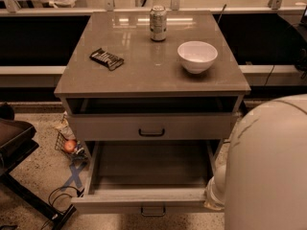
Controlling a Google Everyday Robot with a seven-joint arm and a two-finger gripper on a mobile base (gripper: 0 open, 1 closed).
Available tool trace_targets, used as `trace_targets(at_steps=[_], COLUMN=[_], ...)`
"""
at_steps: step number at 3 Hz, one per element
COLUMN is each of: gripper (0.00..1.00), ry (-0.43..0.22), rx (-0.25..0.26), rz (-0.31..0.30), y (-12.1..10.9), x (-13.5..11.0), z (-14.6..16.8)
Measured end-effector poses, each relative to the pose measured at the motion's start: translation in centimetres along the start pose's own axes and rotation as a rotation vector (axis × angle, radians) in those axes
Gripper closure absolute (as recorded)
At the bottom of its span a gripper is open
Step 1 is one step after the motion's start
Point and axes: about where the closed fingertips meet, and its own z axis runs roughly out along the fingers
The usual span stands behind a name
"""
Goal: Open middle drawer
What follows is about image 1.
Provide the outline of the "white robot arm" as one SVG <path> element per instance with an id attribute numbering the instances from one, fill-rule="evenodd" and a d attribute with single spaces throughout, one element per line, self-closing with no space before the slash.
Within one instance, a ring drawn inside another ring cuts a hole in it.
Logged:
<path id="1" fill-rule="evenodd" d="M 307 230 L 307 95 L 245 115 L 205 195 L 205 207 L 224 211 L 224 230 Z"/>

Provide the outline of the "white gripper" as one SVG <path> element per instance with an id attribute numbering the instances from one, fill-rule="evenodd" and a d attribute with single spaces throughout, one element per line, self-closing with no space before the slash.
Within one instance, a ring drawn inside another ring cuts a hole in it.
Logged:
<path id="1" fill-rule="evenodd" d="M 225 196 L 225 185 L 215 177 L 212 177 L 205 190 L 205 202 L 204 207 L 210 210 L 223 210 L 224 209 L 224 196 Z"/>

